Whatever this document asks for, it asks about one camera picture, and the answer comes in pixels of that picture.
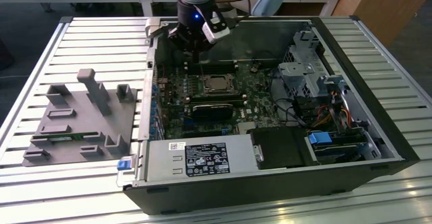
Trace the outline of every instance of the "floor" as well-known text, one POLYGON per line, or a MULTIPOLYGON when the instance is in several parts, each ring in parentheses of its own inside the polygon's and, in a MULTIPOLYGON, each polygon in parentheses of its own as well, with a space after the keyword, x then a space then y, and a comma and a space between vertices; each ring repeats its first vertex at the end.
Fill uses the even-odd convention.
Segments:
MULTIPOLYGON (((174 15, 171 5, 156 5, 156 15, 174 15)), ((0 124, 32 72, 39 56, 50 41, 63 16, 119 17, 139 15, 131 4, 91 5, 88 9, 70 4, 52 4, 46 13, 40 4, 0 4, 0 39, 15 63, 0 71, 0 124)), ((432 0, 427 0, 411 23, 390 46, 390 51, 403 64, 426 91, 432 95, 432 0)))

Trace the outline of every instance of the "sticker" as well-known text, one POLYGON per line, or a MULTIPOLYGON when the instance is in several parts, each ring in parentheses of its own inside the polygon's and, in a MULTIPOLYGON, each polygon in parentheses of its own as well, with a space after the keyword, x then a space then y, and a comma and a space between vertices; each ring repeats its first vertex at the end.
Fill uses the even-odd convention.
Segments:
POLYGON ((184 155, 190 177, 230 173, 226 143, 186 146, 184 155))
POLYGON ((171 142, 168 145, 168 150, 184 150, 186 142, 171 142))

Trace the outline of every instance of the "blue latch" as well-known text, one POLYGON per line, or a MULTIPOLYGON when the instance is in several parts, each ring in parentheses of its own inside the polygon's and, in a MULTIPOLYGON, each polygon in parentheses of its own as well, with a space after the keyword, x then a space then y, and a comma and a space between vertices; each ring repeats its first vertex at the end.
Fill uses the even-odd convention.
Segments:
POLYGON ((118 163, 118 170, 131 170, 132 169, 132 160, 120 160, 118 163))
POLYGON ((332 143, 332 138, 328 132, 312 132, 308 137, 311 144, 332 143))

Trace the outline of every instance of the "wooden cabinet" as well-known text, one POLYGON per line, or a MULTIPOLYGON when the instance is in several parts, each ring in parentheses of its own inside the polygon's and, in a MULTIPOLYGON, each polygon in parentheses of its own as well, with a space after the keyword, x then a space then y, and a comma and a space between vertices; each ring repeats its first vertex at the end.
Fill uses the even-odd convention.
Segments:
POLYGON ((334 16, 356 15, 380 42, 395 40, 426 0, 339 0, 334 16))

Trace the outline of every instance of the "aluminum extrusion table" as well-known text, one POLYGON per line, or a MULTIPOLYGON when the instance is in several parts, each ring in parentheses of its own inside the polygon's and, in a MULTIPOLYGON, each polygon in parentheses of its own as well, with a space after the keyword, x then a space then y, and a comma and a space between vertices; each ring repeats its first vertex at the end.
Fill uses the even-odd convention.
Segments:
MULTIPOLYGON (((118 161, 23 167, 23 154, 48 105, 48 85, 83 90, 76 72, 94 68, 111 89, 142 89, 146 18, 75 18, 59 24, 0 129, 0 222, 35 223, 407 223, 432 221, 431 98, 360 21, 323 19, 422 161, 350 193, 148 216, 116 184, 118 161)), ((132 131, 138 148, 139 100, 132 131)))

